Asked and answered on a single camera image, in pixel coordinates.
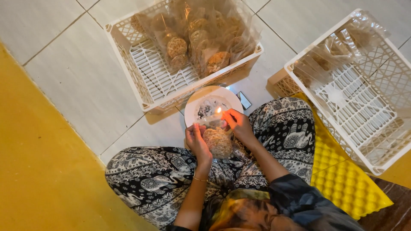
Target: black and white patterned pants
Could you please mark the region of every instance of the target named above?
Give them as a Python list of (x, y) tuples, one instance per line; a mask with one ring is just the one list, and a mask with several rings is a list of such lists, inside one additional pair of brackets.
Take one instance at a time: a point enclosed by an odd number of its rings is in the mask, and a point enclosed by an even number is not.
[[(315, 147), (314, 117), (298, 98), (272, 100), (249, 116), (254, 135), (291, 173), (310, 183)], [(236, 138), (235, 156), (212, 163), (205, 201), (244, 188), (266, 191), (255, 157)], [(108, 163), (106, 180), (132, 210), (159, 229), (175, 220), (187, 194), (196, 158), (185, 148), (133, 147)]]

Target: white plastic crate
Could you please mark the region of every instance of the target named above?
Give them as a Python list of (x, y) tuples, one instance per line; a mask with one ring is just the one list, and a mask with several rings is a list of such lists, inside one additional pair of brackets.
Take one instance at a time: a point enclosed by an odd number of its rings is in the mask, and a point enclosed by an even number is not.
[(389, 39), (374, 31), (379, 45), (362, 60), (333, 71), (334, 81), (319, 90), (308, 89), (293, 73), (296, 60), (349, 19), (344, 18), (286, 63), (269, 82), (283, 97), (304, 92), (352, 160), (363, 170), (380, 175), (411, 149), (410, 62)]
[[(155, 11), (160, 6), (167, 7), (168, 2), (169, 0), (162, 1), (142, 13)], [(259, 43), (253, 54), (203, 79), (194, 74), (191, 64), (170, 73), (161, 51), (149, 38), (130, 25), (130, 19), (135, 13), (139, 12), (132, 12), (106, 25), (106, 34), (143, 111), (161, 114), (178, 106), (201, 87), (211, 85), (241, 69), (251, 69), (264, 52)]]

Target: wall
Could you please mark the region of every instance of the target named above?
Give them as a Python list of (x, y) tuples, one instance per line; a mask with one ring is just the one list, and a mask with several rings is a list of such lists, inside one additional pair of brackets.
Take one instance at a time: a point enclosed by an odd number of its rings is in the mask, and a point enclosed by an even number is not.
[(148, 231), (0, 43), (0, 231)]

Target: white floor tile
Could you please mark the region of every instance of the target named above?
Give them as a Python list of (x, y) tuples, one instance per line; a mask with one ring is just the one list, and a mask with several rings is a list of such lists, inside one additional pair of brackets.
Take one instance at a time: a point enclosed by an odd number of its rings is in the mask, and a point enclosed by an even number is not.
[[(271, 85), (267, 84), (268, 78), (277, 73), (284, 67), (286, 62), (290, 61), (296, 54), (256, 15), (253, 17), (253, 23), (262, 28), (261, 44), (264, 53), (260, 56), (253, 68), (247, 74), (238, 72), (229, 78), (225, 78), (220, 83), (221, 86), (231, 90), (234, 94), (243, 92), (247, 99), (252, 103), (244, 113), (249, 115), (260, 105), (278, 98)], [(184, 113), (184, 105), (177, 107)]]
[(76, 0), (0, 0), (0, 40), (24, 64), (83, 12)]
[(162, 115), (147, 113), (112, 146), (100, 159), (107, 165), (119, 151), (128, 147), (170, 146), (184, 148), (185, 123), (181, 113), (173, 108)]
[(142, 11), (154, 5), (159, 0), (122, 0), (121, 3), (112, 0), (100, 0), (88, 12), (103, 27), (112, 21), (134, 11)]
[(396, 47), (411, 36), (410, 0), (273, 0), (258, 15), (301, 52), (356, 8), (370, 11), (392, 33)]
[(411, 39), (409, 39), (400, 49), (401, 54), (411, 62)]
[(143, 116), (104, 31), (88, 14), (25, 68), (97, 155)]
[(269, 0), (243, 0), (247, 6), (250, 7), (254, 13), (259, 11), (266, 3), (268, 3)]
[(85, 9), (90, 9), (98, 0), (77, 0)]

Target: yellow mat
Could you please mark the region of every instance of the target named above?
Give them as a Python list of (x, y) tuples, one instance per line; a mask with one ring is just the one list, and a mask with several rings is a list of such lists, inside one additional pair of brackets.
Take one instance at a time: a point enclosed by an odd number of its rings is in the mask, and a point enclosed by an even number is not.
[[(309, 102), (303, 93), (293, 97)], [(393, 202), (354, 164), (314, 112), (315, 153), (311, 185), (354, 219)]]

